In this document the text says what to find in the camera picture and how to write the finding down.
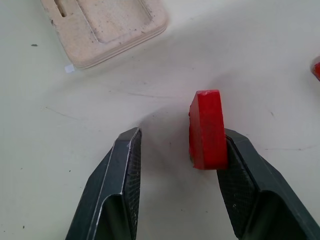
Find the red letter block b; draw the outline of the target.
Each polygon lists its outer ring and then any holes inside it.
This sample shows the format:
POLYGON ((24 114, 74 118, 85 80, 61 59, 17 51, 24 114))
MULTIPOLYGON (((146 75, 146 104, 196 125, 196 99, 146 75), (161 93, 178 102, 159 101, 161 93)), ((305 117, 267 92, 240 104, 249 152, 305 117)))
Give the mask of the red letter block b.
POLYGON ((228 166, 221 95, 216 89, 199 90, 189 108, 189 155, 199 170, 228 166))

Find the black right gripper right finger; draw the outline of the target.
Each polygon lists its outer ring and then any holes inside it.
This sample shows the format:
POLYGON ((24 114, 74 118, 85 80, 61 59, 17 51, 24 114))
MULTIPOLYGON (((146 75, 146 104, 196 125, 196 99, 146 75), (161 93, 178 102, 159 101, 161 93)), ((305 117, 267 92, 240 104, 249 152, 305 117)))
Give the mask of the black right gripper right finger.
POLYGON ((225 130, 228 168, 218 170, 223 201, 238 240, 320 240, 320 226, 282 174, 250 140, 225 130))

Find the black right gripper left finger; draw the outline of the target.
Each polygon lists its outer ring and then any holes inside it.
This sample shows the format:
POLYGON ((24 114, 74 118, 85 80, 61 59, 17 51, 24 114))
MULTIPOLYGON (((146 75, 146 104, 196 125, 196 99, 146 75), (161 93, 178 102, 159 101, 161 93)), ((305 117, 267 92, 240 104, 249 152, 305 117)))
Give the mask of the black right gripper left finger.
POLYGON ((136 240, 142 130, 121 133, 87 180, 65 240, 136 240))

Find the light wooden letter tray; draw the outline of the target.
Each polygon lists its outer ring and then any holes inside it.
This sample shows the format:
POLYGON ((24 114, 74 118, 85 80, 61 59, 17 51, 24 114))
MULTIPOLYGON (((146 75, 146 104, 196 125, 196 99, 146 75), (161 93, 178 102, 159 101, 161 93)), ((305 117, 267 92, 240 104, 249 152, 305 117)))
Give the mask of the light wooden letter tray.
POLYGON ((40 0, 62 47, 79 69, 93 67, 162 33, 162 0, 40 0))

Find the red letter block o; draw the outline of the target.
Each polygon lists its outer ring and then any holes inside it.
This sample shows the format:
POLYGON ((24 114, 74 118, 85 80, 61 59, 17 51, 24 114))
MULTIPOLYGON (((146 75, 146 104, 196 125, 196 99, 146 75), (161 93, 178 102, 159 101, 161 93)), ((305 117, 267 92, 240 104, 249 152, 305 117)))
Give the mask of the red letter block o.
POLYGON ((320 55, 312 60, 310 65, 310 71, 320 82, 320 55))

